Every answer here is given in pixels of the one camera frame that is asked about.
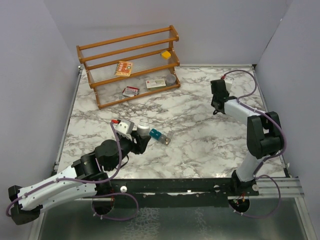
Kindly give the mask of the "white pill bottle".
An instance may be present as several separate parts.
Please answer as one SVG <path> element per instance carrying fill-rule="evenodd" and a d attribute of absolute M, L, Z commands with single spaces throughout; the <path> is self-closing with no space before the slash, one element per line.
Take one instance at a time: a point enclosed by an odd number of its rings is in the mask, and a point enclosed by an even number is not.
<path fill-rule="evenodd" d="M 140 136 L 148 136 L 150 132 L 150 124 L 146 118 L 142 118 L 139 120 L 137 125 L 137 133 Z"/>

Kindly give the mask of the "blue and grey pill organizer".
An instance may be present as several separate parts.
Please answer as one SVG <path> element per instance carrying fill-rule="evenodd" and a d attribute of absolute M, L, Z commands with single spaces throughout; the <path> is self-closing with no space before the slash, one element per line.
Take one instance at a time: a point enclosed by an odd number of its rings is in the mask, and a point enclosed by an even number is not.
<path fill-rule="evenodd" d="M 149 132 L 149 135 L 156 141 L 160 142 L 161 144 L 168 146 L 172 141 L 174 132 L 169 131 L 168 134 L 164 134 L 153 128 Z"/>

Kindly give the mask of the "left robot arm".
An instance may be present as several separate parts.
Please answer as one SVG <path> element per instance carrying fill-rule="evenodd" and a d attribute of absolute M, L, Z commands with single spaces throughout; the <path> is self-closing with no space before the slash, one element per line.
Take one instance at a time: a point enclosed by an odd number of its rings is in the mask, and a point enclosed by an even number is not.
<path fill-rule="evenodd" d="M 116 133 L 115 139 L 103 141 L 93 152 L 81 156 L 60 173 L 28 187 L 11 186 L 8 189 L 11 203 L 5 214 L 16 225 L 24 225 L 65 202 L 117 196 L 111 184 L 112 177 L 107 172 L 118 172 L 129 153 L 143 154 L 151 139 L 140 136 L 135 130 L 131 137 L 128 139 Z"/>

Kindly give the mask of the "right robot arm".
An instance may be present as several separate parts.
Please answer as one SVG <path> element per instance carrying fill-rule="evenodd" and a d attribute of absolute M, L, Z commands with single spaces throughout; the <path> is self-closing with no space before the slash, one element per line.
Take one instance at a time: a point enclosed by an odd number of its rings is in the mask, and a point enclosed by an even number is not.
<path fill-rule="evenodd" d="M 275 156 L 285 147 L 279 116 L 276 112 L 256 110 L 231 96 L 224 79 L 210 82 L 213 114 L 228 115 L 246 126 L 247 154 L 240 167 L 232 173 L 229 189 L 240 196 L 255 179 L 265 159 Z"/>

